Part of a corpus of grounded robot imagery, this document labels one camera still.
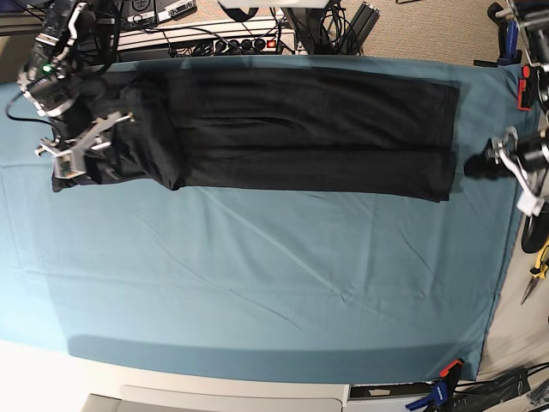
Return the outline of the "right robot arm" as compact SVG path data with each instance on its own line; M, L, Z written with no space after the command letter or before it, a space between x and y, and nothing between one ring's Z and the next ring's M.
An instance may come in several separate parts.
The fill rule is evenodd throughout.
M117 127L132 118L107 78L122 21L118 1L51 1L19 70L5 116L50 129L35 153L51 156L59 178L116 163Z

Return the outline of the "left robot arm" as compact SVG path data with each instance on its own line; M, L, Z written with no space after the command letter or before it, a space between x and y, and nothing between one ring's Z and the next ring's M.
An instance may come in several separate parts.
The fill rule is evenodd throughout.
M528 60L519 80L517 108L527 111L537 103L547 117L548 2L508 1L503 12L515 24ZM519 137L509 127L502 137L490 139L481 153L469 157L463 169L471 179L513 177L525 192L537 196L548 174L548 128Z

